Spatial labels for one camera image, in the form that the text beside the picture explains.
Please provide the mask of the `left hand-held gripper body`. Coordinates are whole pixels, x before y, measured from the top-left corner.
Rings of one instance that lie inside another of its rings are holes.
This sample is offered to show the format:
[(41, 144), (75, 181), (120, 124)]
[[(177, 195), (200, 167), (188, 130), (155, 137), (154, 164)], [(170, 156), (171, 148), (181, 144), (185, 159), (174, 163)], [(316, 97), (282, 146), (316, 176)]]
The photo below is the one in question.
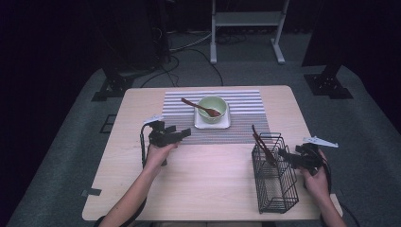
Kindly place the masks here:
[(141, 141), (144, 141), (143, 132), (145, 127), (152, 128), (151, 133), (148, 135), (148, 140), (154, 146), (161, 148), (169, 144), (175, 144), (177, 142), (175, 132), (165, 132), (165, 128), (167, 128), (167, 126), (162, 115), (154, 115), (144, 121), (144, 125), (141, 129), (140, 134)]

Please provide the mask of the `white metal stand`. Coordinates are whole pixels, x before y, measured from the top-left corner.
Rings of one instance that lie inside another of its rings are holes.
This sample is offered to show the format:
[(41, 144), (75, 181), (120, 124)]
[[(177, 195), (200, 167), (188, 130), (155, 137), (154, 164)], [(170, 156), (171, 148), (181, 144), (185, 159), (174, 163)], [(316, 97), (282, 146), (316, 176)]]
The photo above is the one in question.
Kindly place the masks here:
[(280, 48), (279, 42), (287, 17), (289, 0), (283, 0), (282, 9), (279, 11), (261, 12), (218, 12), (216, 11), (217, 0), (212, 0), (211, 12), (211, 42), (210, 42), (210, 62), (218, 62), (216, 33), (220, 27), (228, 26), (275, 26), (275, 37), (270, 40), (276, 60), (279, 64), (285, 64), (285, 58)]

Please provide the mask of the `person's left hand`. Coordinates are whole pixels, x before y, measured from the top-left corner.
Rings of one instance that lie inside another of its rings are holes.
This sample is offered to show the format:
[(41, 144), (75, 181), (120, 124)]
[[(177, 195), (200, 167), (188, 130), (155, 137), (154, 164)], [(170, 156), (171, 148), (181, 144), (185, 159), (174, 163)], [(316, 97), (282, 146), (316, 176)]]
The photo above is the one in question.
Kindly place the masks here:
[(161, 148), (150, 145), (148, 147), (148, 155), (144, 170), (153, 174), (158, 174), (161, 170), (162, 163), (165, 161), (170, 151), (178, 146), (179, 143), (169, 144)]

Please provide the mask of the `black stand base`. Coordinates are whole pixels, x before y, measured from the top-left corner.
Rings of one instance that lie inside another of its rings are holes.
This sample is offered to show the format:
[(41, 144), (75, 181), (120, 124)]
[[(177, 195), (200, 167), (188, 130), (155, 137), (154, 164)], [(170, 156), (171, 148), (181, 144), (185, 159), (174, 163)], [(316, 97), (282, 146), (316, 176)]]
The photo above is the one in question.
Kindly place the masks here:
[(105, 67), (106, 76), (99, 91), (92, 97), (93, 101), (106, 101), (109, 97), (122, 97), (131, 88), (134, 79), (121, 76), (115, 68)]
[(314, 96), (328, 96), (331, 99), (352, 99), (349, 90), (337, 79), (340, 64), (327, 64), (320, 74), (305, 74), (304, 78)]

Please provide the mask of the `dark tape strip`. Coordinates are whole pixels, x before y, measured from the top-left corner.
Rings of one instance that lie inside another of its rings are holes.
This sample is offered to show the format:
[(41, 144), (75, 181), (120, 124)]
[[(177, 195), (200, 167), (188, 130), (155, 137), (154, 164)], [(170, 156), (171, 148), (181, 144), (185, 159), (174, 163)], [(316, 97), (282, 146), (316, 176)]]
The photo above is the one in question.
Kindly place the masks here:
[(80, 193), (80, 195), (85, 198), (87, 198), (88, 196), (99, 196), (100, 194), (101, 189), (96, 188), (83, 189)]

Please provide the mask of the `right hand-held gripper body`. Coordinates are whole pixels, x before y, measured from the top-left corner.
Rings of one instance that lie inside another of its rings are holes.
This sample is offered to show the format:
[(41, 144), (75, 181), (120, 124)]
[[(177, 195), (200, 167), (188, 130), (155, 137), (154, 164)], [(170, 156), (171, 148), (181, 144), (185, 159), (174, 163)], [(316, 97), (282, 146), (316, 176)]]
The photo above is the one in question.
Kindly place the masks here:
[(311, 175), (315, 175), (320, 167), (328, 171), (329, 165), (326, 159), (320, 154), (319, 146), (338, 148), (339, 145), (317, 136), (305, 137), (303, 141), (303, 144), (295, 147), (295, 151), (300, 155), (300, 162), (297, 166), (307, 169)]

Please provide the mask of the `dark wooden spoon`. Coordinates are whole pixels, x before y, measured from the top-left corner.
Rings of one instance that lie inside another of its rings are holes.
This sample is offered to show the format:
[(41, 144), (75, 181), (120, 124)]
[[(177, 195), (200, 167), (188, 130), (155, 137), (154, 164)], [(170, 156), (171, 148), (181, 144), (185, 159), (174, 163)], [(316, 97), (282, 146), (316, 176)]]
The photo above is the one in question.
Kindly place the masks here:
[(221, 113), (220, 113), (219, 111), (216, 111), (216, 110), (213, 110), (213, 109), (209, 109), (209, 108), (202, 107), (202, 106), (200, 106), (200, 105), (198, 105), (198, 104), (195, 104), (195, 103), (193, 103), (193, 102), (191, 102), (191, 101), (189, 101), (189, 100), (187, 100), (187, 99), (185, 99), (185, 98), (182, 98), (182, 99), (181, 99), (181, 102), (183, 102), (183, 103), (185, 103), (185, 104), (187, 104), (187, 105), (189, 105), (189, 106), (192, 106), (192, 107), (198, 108), (198, 109), (200, 109), (200, 110), (203, 110), (203, 111), (205, 111), (205, 112), (206, 112), (209, 116), (211, 116), (211, 117), (218, 117), (218, 116), (221, 116)]

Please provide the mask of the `person's right hand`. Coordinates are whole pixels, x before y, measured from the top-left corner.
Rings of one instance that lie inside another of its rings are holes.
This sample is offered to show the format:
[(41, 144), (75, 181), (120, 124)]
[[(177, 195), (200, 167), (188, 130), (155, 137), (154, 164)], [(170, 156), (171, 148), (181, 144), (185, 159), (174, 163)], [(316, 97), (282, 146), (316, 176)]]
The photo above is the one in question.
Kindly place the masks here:
[(317, 173), (314, 175), (311, 175), (304, 167), (300, 167), (300, 172), (304, 177), (308, 193), (317, 203), (330, 200), (328, 182), (322, 166), (318, 168)]

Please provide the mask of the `green bowl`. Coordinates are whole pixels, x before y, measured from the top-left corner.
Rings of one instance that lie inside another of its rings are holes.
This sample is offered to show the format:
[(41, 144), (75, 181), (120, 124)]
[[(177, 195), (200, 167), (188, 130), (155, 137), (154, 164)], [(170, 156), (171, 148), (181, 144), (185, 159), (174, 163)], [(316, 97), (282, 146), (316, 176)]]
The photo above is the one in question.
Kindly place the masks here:
[(211, 116), (208, 112), (203, 109), (198, 109), (198, 114), (200, 118), (209, 124), (218, 123), (222, 117), (226, 114), (228, 106), (224, 99), (219, 96), (205, 96), (202, 98), (198, 104), (205, 109), (214, 110), (219, 113), (219, 116)]

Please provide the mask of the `white square plate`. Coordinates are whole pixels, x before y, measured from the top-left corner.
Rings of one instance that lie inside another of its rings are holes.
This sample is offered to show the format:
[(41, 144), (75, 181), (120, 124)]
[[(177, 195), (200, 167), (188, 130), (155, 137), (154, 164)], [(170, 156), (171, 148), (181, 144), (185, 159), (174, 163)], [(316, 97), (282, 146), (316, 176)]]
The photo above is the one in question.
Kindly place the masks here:
[(230, 118), (230, 110), (229, 105), (223, 105), (224, 114), (221, 118), (217, 119), (208, 119), (205, 116), (202, 116), (199, 110), (194, 112), (194, 126), (197, 129), (206, 130), (206, 129), (227, 129), (231, 126), (231, 118)]

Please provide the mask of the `black wire basket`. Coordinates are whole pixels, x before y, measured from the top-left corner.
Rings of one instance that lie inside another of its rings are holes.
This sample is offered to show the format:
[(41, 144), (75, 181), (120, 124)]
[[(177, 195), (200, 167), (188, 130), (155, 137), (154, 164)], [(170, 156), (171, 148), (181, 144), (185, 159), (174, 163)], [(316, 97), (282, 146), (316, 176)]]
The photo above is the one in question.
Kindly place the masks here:
[(260, 213), (284, 214), (298, 201), (297, 177), (278, 154), (279, 148), (288, 152), (280, 133), (262, 132), (252, 150), (253, 175)]

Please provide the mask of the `striped placemat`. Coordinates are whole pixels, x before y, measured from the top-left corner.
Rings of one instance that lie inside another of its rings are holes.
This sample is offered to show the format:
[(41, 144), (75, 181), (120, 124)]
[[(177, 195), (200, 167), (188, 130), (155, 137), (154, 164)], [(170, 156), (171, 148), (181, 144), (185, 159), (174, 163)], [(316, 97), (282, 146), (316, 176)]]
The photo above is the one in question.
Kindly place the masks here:
[[(181, 102), (181, 98), (198, 103), (205, 96), (219, 96), (229, 105), (231, 126), (227, 129), (197, 129), (194, 126), (196, 109)], [(253, 144), (253, 130), (269, 132), (269, 122), (258, 90), (209, 90), (165, 92), (162, 116), (167, 126), (178, 131), (190, 128), (185, 145)]]

